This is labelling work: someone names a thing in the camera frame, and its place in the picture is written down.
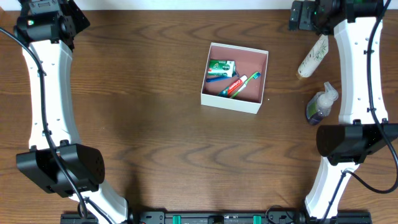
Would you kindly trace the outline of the cream leaf-print lotion tube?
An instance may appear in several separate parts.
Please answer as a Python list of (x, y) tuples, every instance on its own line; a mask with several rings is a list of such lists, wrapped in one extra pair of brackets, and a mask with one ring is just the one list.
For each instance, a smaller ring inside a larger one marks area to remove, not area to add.
[(322, 34), (298, 67), (297, 77), (299, 79), (309, 78), (318, 68), (328, 51), (328, 36)]

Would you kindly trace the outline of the white box pink interior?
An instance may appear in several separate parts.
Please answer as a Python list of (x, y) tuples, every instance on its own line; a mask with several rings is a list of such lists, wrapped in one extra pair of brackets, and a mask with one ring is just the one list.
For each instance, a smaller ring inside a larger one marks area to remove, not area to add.
[[(256, 114), (263, 101), (268, 59), (269, 52), (266, 50), (211, 43), (201, 87), (201, 104)], [(207, 82), (207, 79), (210, 77), (208, 69), (211, 60), (234, 61), (237, 75), (225, 80)], [(241, 91), (235, 89), (227, 97), (219, 95), (222, 90), (243, 76), (248, 78), (245, 81), (247, 85), (244, 89)]]

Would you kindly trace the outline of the green toothbrush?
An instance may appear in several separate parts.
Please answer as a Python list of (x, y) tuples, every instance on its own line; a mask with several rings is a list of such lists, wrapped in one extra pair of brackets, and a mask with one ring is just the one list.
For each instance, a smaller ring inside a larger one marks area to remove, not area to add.
[(239, 88), (239, 90), (237, 92), (235, 92), (232, 96), (230, 96), (230, 98), (235, 98), (240, 92), (242, 92), (248, 85), (248, 83), (251, 80), (255, 80), (257, 78), (259, 78), (261, 76), (260, 72), (254, 72), (244, 83), (243, 85)]

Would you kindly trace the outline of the clear foam pump bottle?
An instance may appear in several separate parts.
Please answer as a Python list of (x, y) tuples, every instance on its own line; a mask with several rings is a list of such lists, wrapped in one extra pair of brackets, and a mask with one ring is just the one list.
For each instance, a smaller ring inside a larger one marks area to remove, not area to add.
[(311, 125), (317, 125), (324, 117), (327, 117), (332, 105), (338, 99), (338, 92), (330, 82), (325, 82), (324, 87), (324, 91), (316, 93), (307, 103), (306, 119)]

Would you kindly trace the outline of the green Dettol soap box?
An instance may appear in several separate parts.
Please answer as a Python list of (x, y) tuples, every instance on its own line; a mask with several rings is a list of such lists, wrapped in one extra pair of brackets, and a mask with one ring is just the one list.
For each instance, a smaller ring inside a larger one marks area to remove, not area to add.
[(210, 60), (208, 75), (232, 77), (236, 74), (236, 63), (233, 60)]

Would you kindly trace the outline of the blue disposable razor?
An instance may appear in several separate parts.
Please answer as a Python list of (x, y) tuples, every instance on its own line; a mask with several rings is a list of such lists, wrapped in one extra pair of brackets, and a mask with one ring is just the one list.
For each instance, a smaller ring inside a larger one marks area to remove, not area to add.
[(227, 80), (233, 77), (239, 77), (239, 75), (237, 73), (235, 73), (234, 75), (232, 75), (231, 77), (227, 77), (227, 76), (210, 76), (208, 78), (206, 78), (206, 82), (207, 83), (211, 83), (211, 82), (218, 82), (221, 80)]

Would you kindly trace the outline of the red white toothpaste tube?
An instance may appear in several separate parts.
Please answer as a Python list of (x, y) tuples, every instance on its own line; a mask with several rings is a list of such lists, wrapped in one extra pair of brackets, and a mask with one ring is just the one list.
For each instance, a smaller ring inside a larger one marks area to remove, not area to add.
[(230, 84), (229, 86), (227, 86), (224, 90), (222, 90), (221, 92), (218, 93), (218, 96), (221, 97), (227, 97), (230, 94), (232, 94), (233, 91), (235, 91), (235, 89), (237, 89), (238, 87), (240, 87), (246, 80), (247, 80), (247, 76), (243, 75), (240, 78), (238, 78), (235, 82), (233, 82), (232, 84)]

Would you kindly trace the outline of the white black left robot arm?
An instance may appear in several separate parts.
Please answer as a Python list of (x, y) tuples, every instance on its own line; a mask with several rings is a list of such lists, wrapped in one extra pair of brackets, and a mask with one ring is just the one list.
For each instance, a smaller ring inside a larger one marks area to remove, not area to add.
[(77, 202), (71, 223), (128, 223), (127, 200), (106, 181), (100, 151), (81, 143), (73, 114), (73, 41), (89, 25), (74, 1), (21, 1), (14, 34), (29, 71), (32, 129), (17, 168), (44, 192)]

